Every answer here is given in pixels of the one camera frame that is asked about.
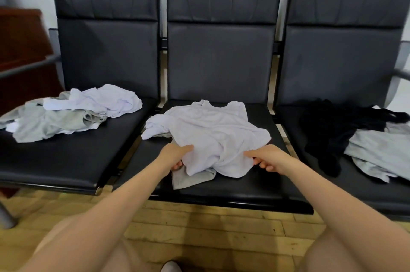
seat cushion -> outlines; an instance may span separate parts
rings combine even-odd
[[[351,157],[347,155],[343,155],[340,159],[341,173],[339,176],[329,177],[320,170],[317,159],[304,151],[307,138],[299,126],[299,118],[304,109],[297,106],[275,107],[275,112],[300,160],[335,185],[383,214],[392,218],[410,216],[410,181],[391,178],[390,183],[384,183],[379,179],[369,177],[360,171],[354,165]],[[291,199],[305,201],[303,195],[294,187],[284,185],[283,191]]]
[[[170,100],[164,105],[162,112],[177,105],[191,103],[192,101]],[[226,104],[213,103],[213,105],[223,107]],[[245,104],[245,107],[249,122],[259,128],[267,129],[272,137],[270,143],[277,145],[287,152],[268,108],[262,104]],[[143,140],[127,169],[115,183],[114,189],[121,186],[151,163],[157,157],[162,147],[169,142],[171,142],[170,138],[163,137]],[[292,204],[292,202],[282,196],[281,184],[284,178],[276,173],[268,173],[264,169],[254,166],[242,178],[229,178],[217,174],[212,181],[203,182],[185,189],[173,190],[171,174],[169,174],[156,187],[151,199],[258,210],[312,212],[310,205],[299,201],[296,201],[296,204]]]
[[[98,129],[32,143],[17,143],[11,133],[0,130],[0,183],[74,192],[96,189],[121,161],[157,100],[142,98],[142,103],[139,111],[109,118]]]

